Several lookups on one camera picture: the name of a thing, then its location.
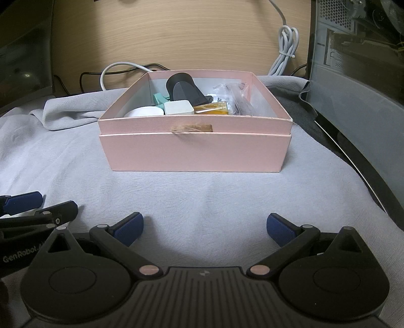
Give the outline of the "white round puck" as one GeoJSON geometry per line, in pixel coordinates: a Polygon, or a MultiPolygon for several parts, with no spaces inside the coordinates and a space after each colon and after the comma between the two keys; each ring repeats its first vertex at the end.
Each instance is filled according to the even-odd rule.
{"type": "Polygon", "coordinates": [[[149,116],[164,116],[164,110],[158,106],[142,106],[128,111],[124,117],[149,117],[149,116]]]}

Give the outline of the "grey cloth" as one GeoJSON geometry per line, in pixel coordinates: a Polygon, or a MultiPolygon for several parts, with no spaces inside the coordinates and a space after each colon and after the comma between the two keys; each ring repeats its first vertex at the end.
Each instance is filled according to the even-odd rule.
{"type": "Polygon", "coordinates": [[[79,207],[72,232],[144,215],[132,249],[156,265],[248,267],[277,244],[276,212],[324,232],[354,227],[390,281],[382,319],[403,326],[403,231],[373,201],[360,176],[303,125],[292,127],[282,170],[268,173],[114,172],[98,118],[122,90],[41,98],[1,118],[1,193],[39,191],[46,206],[79,207]]]}

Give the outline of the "pink cardboard box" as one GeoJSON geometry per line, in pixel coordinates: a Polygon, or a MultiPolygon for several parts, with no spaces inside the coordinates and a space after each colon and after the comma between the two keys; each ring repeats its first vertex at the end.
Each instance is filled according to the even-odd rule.
{"type": "Polygon", "coordinates": [[[251,110],[243,116],[180,115],[128,118],[153,95],[168,95],[176,72],[149,72],[129,87],[99,118],[100,141],[114,171],[280,172],[291,140],[292,119],[252,73],[190,70],[203,94],[242,85],[251,110]]]}

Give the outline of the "white square charger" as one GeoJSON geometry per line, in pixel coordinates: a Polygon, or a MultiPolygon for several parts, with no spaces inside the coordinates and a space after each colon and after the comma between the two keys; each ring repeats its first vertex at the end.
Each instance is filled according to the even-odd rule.
{"type": "Polygon", "coordinates": [[[164,103],[167,116],[194,115],[194,108],[188,100],[174,100],[164,103]]]}

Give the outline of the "yellow packet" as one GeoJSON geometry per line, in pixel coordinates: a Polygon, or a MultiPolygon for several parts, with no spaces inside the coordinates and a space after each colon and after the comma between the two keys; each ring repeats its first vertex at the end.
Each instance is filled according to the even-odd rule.
{"type": "Polygon", "coordinates": [[[227,103],[211,102],[209,104],[194,106],[194,113],[199,115],[227,115],[227,103]]]}

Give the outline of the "clear plastic bag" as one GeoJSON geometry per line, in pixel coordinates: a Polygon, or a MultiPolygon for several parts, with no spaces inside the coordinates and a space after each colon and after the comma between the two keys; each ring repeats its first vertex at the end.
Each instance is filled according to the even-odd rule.
{"type": "Polygon", "coordinates": [[[233,116],[252,116],[253,105],[249,100],[250,87],[246,83],[224,83],[213,88],[209,94],[214,101],[224,101],[233,116]]]}

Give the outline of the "dark monitor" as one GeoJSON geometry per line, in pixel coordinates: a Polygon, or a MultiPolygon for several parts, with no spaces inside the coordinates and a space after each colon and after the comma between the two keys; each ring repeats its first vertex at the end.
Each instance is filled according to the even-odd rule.
{"type": "Polygon", "coordinates": [[[54,2],[1,1],[1,113],[54,91],[54,2]]]}

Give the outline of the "black computer case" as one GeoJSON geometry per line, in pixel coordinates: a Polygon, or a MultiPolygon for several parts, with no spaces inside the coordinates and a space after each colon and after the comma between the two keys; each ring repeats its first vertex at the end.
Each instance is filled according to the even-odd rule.
{"type": "Polygon", "coordinates": [[[315,122],[403,225],[403,2],[313,1],[306,101],[315,122]]]}

